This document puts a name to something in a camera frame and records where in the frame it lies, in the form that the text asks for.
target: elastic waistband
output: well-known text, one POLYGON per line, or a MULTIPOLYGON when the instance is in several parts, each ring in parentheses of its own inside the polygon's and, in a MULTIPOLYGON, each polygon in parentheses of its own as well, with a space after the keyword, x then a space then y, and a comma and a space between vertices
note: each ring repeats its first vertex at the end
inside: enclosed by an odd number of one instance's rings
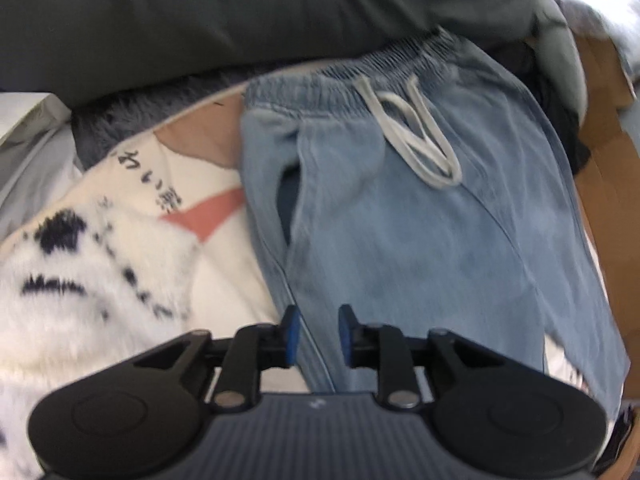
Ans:
POLYGON ((357 59, 336 62, 307 74, 266 75, 251 81, 244 92, 245 109, 270 108, 294 116, 369 114, 353 83, 366 76, 374 90, 406 93, 406 82, 417 75, 420 88, 430 91, 455 78, 451 62, 462 40, 439 29, 427 37, 397 41, 357 59))

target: white drawstring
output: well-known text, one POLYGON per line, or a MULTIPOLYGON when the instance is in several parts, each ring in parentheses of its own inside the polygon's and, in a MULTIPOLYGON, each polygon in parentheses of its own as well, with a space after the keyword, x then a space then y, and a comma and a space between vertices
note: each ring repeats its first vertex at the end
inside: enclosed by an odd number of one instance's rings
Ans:
POLYGON ((413 106, 393 92, 374 92, 371 82, 364 76, 356 80, 355 87, 380 124, 386 140, 425 183, 441 188, 456 186, 462 181, 460 161, 431 115, 426 99, 418 90, 417 76, 411 76, 406 83, 406 90, 413 106), (414 135, 404 124, 390 117, 385 112, 382 102, 396 106, 409 126, 420 132, 421 137, 414 135), (430 170, 416 153, 428 158, 442 173, 430 170))

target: black fur marking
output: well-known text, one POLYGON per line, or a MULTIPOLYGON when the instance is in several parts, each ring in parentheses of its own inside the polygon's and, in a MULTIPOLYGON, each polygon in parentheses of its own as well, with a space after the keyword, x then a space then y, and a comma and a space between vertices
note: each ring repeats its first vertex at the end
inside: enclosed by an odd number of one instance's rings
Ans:
POLYGON ((86 229, 86 222, 71 209, 58 211, 47 218, 33 235, 45 254, 55 249, 75 253, 78 250, 78 235, 86 229))
POLYGON ((165 308, 164 306, 158 305, 158 304, 154 305, 153 313, 154 313, 154 316, 156 317, 164 316, 164 317, 168 317, 169 319, 174 318, 173 312, 171 312, 168 308, 165 308))
POLYGON ((125 267, 124 269, 122 269, 122 275, 124 276, 124 279, 127 280, 129 285, 137 285, 138 279, 136 278, 136 273, 133 272, 133 269, 131 269, 131 267, 125 267))
POLYGON ((57 292, 58 294, 72 292, 79 296, 86 296, 84 286, 78 285, 76 282, 61 281, 59 278, 45 280, 42 274, 39 274, 35 280, 33 276, 29 276, 29 279, 22 285, 22 294, 37 294, 39 292, 57 292))

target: white fluffy fabric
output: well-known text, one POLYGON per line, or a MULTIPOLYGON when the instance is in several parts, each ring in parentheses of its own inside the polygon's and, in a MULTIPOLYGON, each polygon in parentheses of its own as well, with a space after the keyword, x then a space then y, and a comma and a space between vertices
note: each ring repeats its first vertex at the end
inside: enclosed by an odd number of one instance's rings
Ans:
POLYGON ((54 389, 185 330, 195 236, 111 203, 58 212, 0 260, 0 479, 41 474, 26 427, 54 389))

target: blue pants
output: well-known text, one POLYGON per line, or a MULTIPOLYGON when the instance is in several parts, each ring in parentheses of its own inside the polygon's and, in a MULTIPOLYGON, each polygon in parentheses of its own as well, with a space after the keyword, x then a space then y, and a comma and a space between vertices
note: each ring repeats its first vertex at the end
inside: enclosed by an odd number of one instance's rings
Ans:
POLYGON ((349 303, 365 322, 411 336, 444 327, 539 370, 548 333, 616 418, 628 358, 566 155, 513 75, 441 30, 258 78, 245 106, 254 245, 277 308, 302 311, 311 389, 375 387, 343 364, 337 311, 349 303), (300 185, 285 233, 278 194, 291 168, 300 185))

